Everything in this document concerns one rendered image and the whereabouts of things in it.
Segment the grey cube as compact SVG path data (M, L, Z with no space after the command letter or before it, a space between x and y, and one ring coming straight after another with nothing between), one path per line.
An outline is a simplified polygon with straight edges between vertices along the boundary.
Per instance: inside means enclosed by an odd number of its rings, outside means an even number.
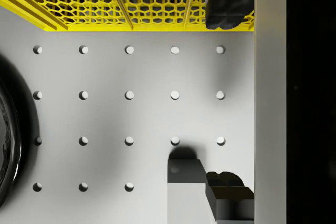
M168 160L168 224L215 224L205 194L205 174L205 169L198 159Z

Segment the black plate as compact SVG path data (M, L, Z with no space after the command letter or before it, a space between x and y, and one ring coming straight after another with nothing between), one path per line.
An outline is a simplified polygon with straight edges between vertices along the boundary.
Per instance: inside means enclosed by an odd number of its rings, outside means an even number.
M17 68L0 55L0 208L26 168L30 91Z

